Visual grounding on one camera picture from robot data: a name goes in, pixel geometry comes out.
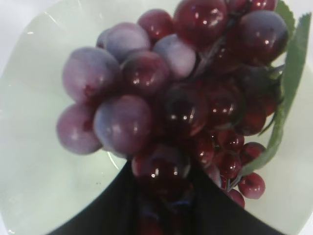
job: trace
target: dark red grape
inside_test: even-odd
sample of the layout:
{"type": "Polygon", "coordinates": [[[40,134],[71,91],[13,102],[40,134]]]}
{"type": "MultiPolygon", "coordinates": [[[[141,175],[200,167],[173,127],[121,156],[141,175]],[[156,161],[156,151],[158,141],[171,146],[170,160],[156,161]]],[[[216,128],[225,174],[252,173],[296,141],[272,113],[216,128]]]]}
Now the dark red grape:
{"type": "Polygon", "coordinates": [[[266,148],[257,142],[249,142],[246,143],[241,152],[240,152],[240,160],[242,165],[246,165],[258,158],[261,153],[263,153],[266,148]]]}
{"type": "Polygon", "coordinates": [[[169,136],[194,136],[206,124],[205,99],[190,85],[173,85],[164,94],[162,107],[164,129],[169,136]]]}
{"type": "Polygon", "coordinates": [[[196,64],[196,52],[176,34],[162,38],[153,51],[159,54],[171,70],[171,78],[181,81],[188,77],[196,64]]]}
{"type": "Polygon", "coordinates": [[[178,36],[198,50],[210,47],[223,34],[227,20],[224,0],[184,0],[173,19],[178,36]]]}
{"type": "Polygon", "coordinates": [[[126,89],[142,96],[155,95],[170,82],[167,64],[150,51],[131,54],[123,64],[122,72],[126,89]]]}
{"type": "Polygon", "coordinates": [[[135,154],[132,169],[145,190],[172,200],[179,198],[187,186],[190,163],[178,148],[152,143],[135,154]]]}
{"type": "Polygon", "coordinates": [[[241,169],[239,155],[231,151],[222,151],[214,157],[214,163],[227,179],[233,179],[241,169]]]}
{"type": "Polygon", "coordinates": [[[220,170],[215,164],[211,164],[204,169],[208,177],[217,185],[217,187],[222,187],[222,179],[220,175],[220,170]]]}
{"type": "Polygon", "coordinates": [[[174,33],[170,14],[162,9],[152,9],[144,13],[137,22],[148,33],[152,44],[174,33]]]}
{"type": "Polygon", "coordinates": [[[90,102],[116,89],[121,80],[118,62],[105,50],[84,47],[75,50],[63,69],[63,86],[77,102],[90,102]]]}
{"type": "Polygon", "coordinates": [[[243,136],[253,136],[260,133],[266,122],[264,107],[257,101],[247,103],[244,117],[235,126],[236,133],[243,136]]]}
{"type": "Polygon", "coordinates": [[[209,69],[214,73],[223,74],[236,70],[240,66],[229,50],[223,46],[216,53],[212,64],[209,69]]]}
{"type": "Polygon", "coordinates": [[[239,152],[245,143],[245,138],[233,130],[220,131],[217,139],[223,149],[233,152],[239,152]]]}
{"type": "Polygon", "coordinates": [[[62,113],[57,123],[57,134],[65,149],[86,155],[102,147],[93,131],[94,113],[94,109],[83,104],[74,104],[62,113]]]}
{"type": "Polygon", "coordinates": [[[135,23],[119,23],[106,35],[104,47],[120,63],[132,52],[149,50],[150,39],[146,31],[135,23]]]}
{"type": "Polygon", "coordinates": [[[225,82],[209,82],[205,87],[208,104],[207,127],[229,129],[243,115],[245,101],[235,86],[225,82]]]}
{"type": "Polygon", "coordinates": [[[236,202],[239,206],[242,208],[245,208],[246,203],[244,197],[239,193],[237,190],[232,189],[230,192],[227,193],[227,195],[236,202]]]}
{"type": "Polygon", "coordinates": [[[260,175],[252,173],[243,177],[238,188],[246,198],[259,199],[265,191],[265,182],[260,175]]]}
{"type": "Polygon", "coordinates": [[[231,28],[226,41],[227,47],[241,62],[251,66],[268,65],[286,47],[287,26],[273,11],[253,11],[231,28]]]}
{"type": "Polygon", "coordinates": [[[149,105],[139,96],[125,95],[104,102],[94,118],[94,130],[106,148],[134,154],[147,142],[152,125],[149,105]]]}

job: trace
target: green leaf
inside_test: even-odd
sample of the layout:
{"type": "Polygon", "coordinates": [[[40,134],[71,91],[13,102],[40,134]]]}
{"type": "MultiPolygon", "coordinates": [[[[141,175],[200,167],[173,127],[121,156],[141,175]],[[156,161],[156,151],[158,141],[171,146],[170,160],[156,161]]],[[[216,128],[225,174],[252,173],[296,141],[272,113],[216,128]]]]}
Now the green leaf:
{"type": "Polygon", "coordinates": [[[284,19],[287,25],[289,37],[291,38],[295,26],[295,19],[293,17],[292,11],[290,11],[289,7],[284,3],[284,1],[279,0],[276,7],[276,12],[284,19]]]}
{"type": "Polygon", "coordinates": [[[268,142],[267,150],[257,159],[245,165],[239,177],[251,174],[254,170],[263,167],[275,156],[278,150],[283,137],[284,123],[302,77],[307,55],[310,22],[311,13],[302,16],[299,20],[296,32],[290,40],[286,56],[286,68],[283,72],[281,85],[284,102],[279,105],[276,111],[275,124],[268,142]]]}

